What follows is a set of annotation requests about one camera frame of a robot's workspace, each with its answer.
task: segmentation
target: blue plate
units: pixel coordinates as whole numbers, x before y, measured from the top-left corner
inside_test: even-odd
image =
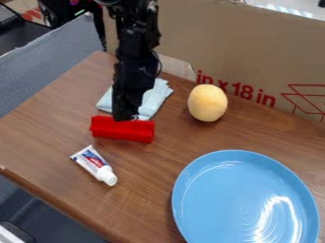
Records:
[[[318,211],[302,180],[242,150],[198,158],[178,177],[172,213],[189,243],[314,243]]]

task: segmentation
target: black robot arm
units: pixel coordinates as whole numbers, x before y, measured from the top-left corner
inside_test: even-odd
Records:
[[[115,20],[118,63],[114,65],[112,118],[136,118],[143,93],[154,87],[162,63],[154,48],[159,45],[158,2],[152,0],[96,0]]]

